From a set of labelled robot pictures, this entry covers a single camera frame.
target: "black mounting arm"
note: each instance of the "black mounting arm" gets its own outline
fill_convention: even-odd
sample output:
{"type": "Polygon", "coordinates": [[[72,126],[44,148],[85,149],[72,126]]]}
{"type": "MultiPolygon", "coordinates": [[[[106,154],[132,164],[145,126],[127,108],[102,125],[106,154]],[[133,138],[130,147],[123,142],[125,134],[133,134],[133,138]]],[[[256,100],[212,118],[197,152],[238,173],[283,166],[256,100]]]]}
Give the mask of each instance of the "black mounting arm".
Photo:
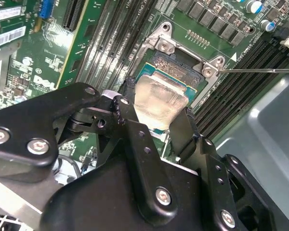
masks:
{"type": "MultiPolygon", "coordinates": [[[[125,94],[133,96],[133,87],[125,94]]],[[[41,231],[289,230],[289,220],[242,163],[231,155],[220,158],[187,110],[170,126],[183,165],[174,166],[161,161],[132,102],[77,83],[0,110],[0,182],[11,194],[30,185],[34,192],[42,189],[59,145],[83,132],[98,134],[98,168],[53,190],[48,203],[47,195],[34,209],[38,223],[9,213],[41,231]]],[[[23,198],[17,194],[13,198],[23,198]]]]}

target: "white label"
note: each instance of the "white label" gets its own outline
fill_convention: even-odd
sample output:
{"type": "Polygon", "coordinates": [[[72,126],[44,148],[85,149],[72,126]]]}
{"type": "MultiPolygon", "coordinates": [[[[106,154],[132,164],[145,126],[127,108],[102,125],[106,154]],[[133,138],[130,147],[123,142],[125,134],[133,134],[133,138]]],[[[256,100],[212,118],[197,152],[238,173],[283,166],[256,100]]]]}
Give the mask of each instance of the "white label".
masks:
{"type": "Polygon", "coordinates": [[[0,10],[0,20],[19,16],[20,13],[21,13],[21,6],[0,10]]]}
{"type": "Polygon", "coordinates": [[[0,46],[24,36],[26,33],[26,26],[3,33],[0,35],[0,46]]]}

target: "black plastic bracket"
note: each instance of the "black plastic bracket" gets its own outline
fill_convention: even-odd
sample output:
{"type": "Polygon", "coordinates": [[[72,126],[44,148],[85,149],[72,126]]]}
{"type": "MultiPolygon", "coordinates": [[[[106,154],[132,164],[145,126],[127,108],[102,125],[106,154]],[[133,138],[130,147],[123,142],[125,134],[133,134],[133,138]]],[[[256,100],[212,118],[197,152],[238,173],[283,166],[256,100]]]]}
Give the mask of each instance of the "black plastic bracket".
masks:
{"type": "Polygon", "coordinates": [[[195,153],[184,166],[201,176],[201,209],[207,230],[243,230],[236,212],[225,165],[214,144],[206,137],[197,140],[195,153]]]}
{"type": "Polygon", "coordinates": [[[113,106],[138,209],[152,225],[165,225],[176,216],[178,204],[149,129],[138,122],[133,104],[127,98],[116,96],[113,106]]]}
{"type": "Polygon", "coordinates": [[[58,157],[55,134],[62,130],[68,117],[80,108],[94,106],[98,91],[77,83],[37,98],[0,110],[0,130],[7,140],[0,143],[0,177],[23,182],[41,181],[49,175],[58,157]],[[53,127],[53,122],[66,118],[53,127]],[[48,147],[44,154],[29,151],[31,141],[48,147]]]}

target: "pcie slot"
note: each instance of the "pcie slot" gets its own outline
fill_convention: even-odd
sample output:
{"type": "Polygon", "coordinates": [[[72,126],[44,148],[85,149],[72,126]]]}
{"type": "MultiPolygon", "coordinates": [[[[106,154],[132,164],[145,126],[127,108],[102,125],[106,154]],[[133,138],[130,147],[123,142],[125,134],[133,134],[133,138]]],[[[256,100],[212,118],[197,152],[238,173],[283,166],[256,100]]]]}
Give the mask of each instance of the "pcie slot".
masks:
{"type": "Polygon", "coordinates": [[[121,70],[124,67],[124,62],[127,59],[127,55],[132,52],[135,43],[138,41],[138,39],[141,35],[141,33],[139,33],[139,31],[142,31],[144,29],[144,27],[145,27],[144,22],[145,22],[146,18],[148,17],[150,10],[152,8],[155,8],[156,3],[157,3],[157,1],[154,1],[154,0],[147,1],[147,5],[145,7],[145,10],[143,10],[141,15],[139,15],[139,17],[137,19],[137,23],[134,24],[134,28],[133,28],[133,30],[131,32],[131,36],[130,36],[130,38],[134,38],[134,39],[133,39],[133,41],[130,41],[128,43],[128,46],[124,49],[121,57],[119,58],[118,64],[115,68],[115,71],[111,74],[111,77],[108,81],[108,84],[107,84],[108,89],[113,89],[113,87],[117,81],[118,75],[120,74],[121,70]]]}
{"type": "Polygon", "coordinates": [[[127,13],[126,17],[123,20],[123,24],[121,24],[120,28],[119,28],[119,34],[116,37],[116,39],[114,40],[114,42],[111,45],[110,51],[108,53],[108,57],[107,60],[104,64],[103,70],[101,71],[98,80],[95,83],[95,86],[97,89],[101,89],[101,83],[105,78],[105,74],[109,71],[111,62],[114,60],[117,52],[119,51],[119,49],[121,49],[121,46],[119,46],[119,44],[122,44],[123,39],[125,38],[127,31],[128,31],[128,25],[130,23],[130,20],[132,19],[133,14],[135,13],[135,9],[137,6],[140,6],[141,1],[138,2],[138,4],[136,4],[135,2],[132,3],[131,8],[129,9],[129,12],[127,13]]]}
{"type": "Polygon", "coordinates": [[[82,78],[82,75],[83,75],[83,71],[84,71],[84,69],[86,67],[87,62],[89,61],[89,57],[90,57],[90,54],[91,54],[92,49],[93,49],[93,44],[94,44],[95,40],[97,39],[101,29],[102,29],[101,27],[103,25],[103,22],[105,20],[106,15],[107,15],[107,11],[108,11],[110,2],[111,2],[111,0],[107,0],[105,5],[104,5],[104,7],[103,7],[103,11],[102,11],[101,16],[100,16],[100,18],[98,20],[94,35],[93,35],[93,37],[92,37],[92,39],[90,41],[90,44],[89,44],[88,50],[86,52],[86,55],[81,61],[81,65],[80,65],[79,72],[77,74],[76,82],[80,82],[81,81],[81,78],[82,78]]]}
{"type": "Polygon", "coordinates": [[[98,71],[97,66],[100,64],[100,60],[102,58],[102,55],[105,51],[107,44],[109,43],[111,37],[113,36],[116,28],[118,28],[118,23],[120,23],[119,18],[122,16],[122,11],[124,10],[126,3],[127,3],[127,0],[123,0],[123,2],[118,3],[119,8],[117,8],[117,6],[115,7],[116,11],[110,22],[111,27],[108,28],[107,34],[105,35],[105,37],[99,44],[94,54],[94,57],[92,59],[92,66],[90,67],[89,74],[87,75],[87,78],[85,79],[85,83],[94,85],[94,87],[96,86],[96,84],[93,84],[92,81],[98,71]]]}
{"type": "Polygon", "coordinates": [[[63,28],[74,31],[77,27],[83,5],[86,0],[69,0],[63,19],[63,28]]]}
{"type": "MultiPolygon", "coordinates": [[[[118,35],[118,39],[112,44],[112,48],[109,52],[109,56],[107,58],[107,61],[105,63],[104,69],[100,75],[99,82],[97,82],[96,86],[97,88],[101,88],[101,80],[103,80],[106,76],[106,74],[109,71],[110,65],[113,62],[114,58],[116,57],[116,54],[119,52],[119,50],[123,47],[124,45],[124,39],[128,36],[128,34],[131,33],[133,27],[129,26],[131,22],[134,21],[134,19],[137,17],[138,10],[140,9],[141,5],[143,3],[141,1],[136,1],[132,3],[130,13],[127,15],[126,19],[124,20],[124,23],[122,24],[120,28],[120,35],[118,35]]],[[[108,89],[113,81],[113,78],[110,78],[107,82],[106,89],[108,89]]]]}

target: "capacitor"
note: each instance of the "capacitor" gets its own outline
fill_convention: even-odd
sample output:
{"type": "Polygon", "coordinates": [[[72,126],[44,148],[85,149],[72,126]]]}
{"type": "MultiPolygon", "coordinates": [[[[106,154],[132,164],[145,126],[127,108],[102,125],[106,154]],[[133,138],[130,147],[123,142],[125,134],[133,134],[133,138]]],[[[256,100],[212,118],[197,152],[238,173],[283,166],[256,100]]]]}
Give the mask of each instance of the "capacitor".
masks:
{"type": "Polygon", "coordinates": [[[246,4],[247,13],[259,13],[262,9],[262,3],[260,1],[251,0],[246,4]]]}
{"type": "Polygon", "coordinates": [[[266,32],[271,32],[274,30],[275,24],[265,19],[260,22],[260,28],[266,32]]]}

